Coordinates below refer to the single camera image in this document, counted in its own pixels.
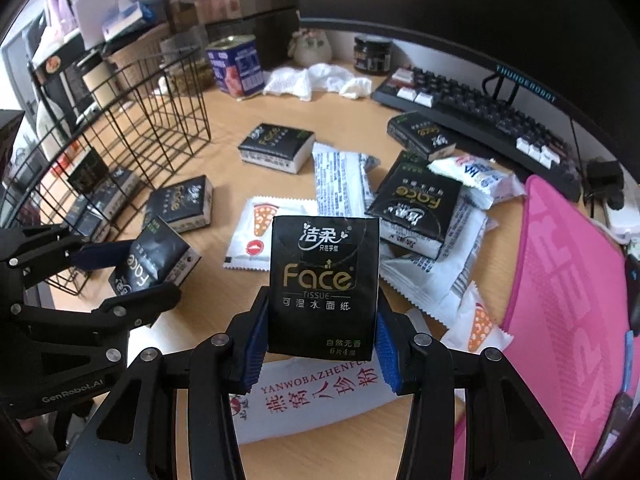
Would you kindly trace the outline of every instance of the desk surface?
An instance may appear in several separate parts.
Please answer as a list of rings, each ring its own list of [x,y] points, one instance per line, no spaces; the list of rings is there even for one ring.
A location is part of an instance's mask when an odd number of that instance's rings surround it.
[[[237,146],[261,122],[315,131],[317,139],[342,150],[365,152],[382,161],[370,174],[374,189],[399,153],[400,146],[386,134],[386,122],[396,114],[371,100],[351,101],[337,94],[315,94],[309,103],[292,96],[260,96],[238,103],[217,90],[205,94],[212,141],[190,161],[174,181],[205,173],[214,186],[212,225],[185,233],[185,240],[203,258],[182,287],[182,301],[162,314],[152,329],[139,328],[130,336],[129,360],[148,346],[163,353],[196,346],[226,329],[232,316],[247,310],[268,273],[223,269],[231,235],[247,199],[257,195],[315,198],[314,167],[309,160],[299,174],[290,175],[243,163]],[[501,322],[509,301],[522,223],[523,201],[513,200],[489,211],[499,227],[486,234],[472,271],[486,306]],[[141,218],[128,228],[139,233]],[[107,283],[110,270],[92,277],[79,298],[55,291],[56,306],[65,310],[90,310],[113,293]],[[407,300],[386,284],[392,307],[405,312]],[[444,327],[427,317],[440,337]],[[268,355],[267,360],[278,356]],[[186,449],[186,394],[178,397],[178,477],[190,478]],[[399,399],[363,415],[318,430],[255,442],[241,447],[248,478],[260,480],[396,477],[404,444],[410,398]],[[462,414],[457,401],[456,416]]]

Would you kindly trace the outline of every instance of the keyboard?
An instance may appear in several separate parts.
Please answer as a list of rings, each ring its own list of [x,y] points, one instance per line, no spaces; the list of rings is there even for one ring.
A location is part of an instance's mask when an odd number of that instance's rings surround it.
[[[580,173],[568,143],[505,101],[419,68],[397,69],[372,99],[403,112],[418,111],[539,175],[567,200],[580,199]]]

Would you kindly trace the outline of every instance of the black metal mesh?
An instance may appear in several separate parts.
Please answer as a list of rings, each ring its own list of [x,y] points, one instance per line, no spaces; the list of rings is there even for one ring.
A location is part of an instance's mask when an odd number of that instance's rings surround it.
[[[103,83],[120,89],[104,107],[97,105],[94,89],[96,113],[75,129],[64,119],[52,120],[46,135],[5,179],[0,227],[65,223],[92,241],[120,236],[142,212],[142,197],[136,197],[165,184],[211,139],[196,53],[182,53],[160,70],[158,62],[157,57],[140,59],[118,70]],[[155,91],[160,78],[167,82],[163,94]],[[79,195],[69,176],[90,147],[110,174],[92,192]],[[111,195],[115,198],[105,202],[104,196]],[[69,269],[47,282],[78,295],[88,277]]]

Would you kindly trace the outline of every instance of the pink fabric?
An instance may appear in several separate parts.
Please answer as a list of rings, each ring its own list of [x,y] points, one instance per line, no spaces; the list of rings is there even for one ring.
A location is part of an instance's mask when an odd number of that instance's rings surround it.
[[[51,27],[59,28],[63,36],[78,28],[67,0],[47,0],[47,3],[51,16]]]
[[[622,387],[624,258],[545,180],[527,180],[520,253],[502,327],[505,355],[584,470]],[[632,386],[638,384],[636,342]],[[465,468],[465,423],[456,428],[453,480]]]

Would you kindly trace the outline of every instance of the blue tin can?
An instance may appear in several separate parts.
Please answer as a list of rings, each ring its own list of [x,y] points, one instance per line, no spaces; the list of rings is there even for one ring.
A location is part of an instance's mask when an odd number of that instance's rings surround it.
[[[223,92],[237,99],[262,92],[264,76],[255,36],[229,36],[208,44],[205,50]]]

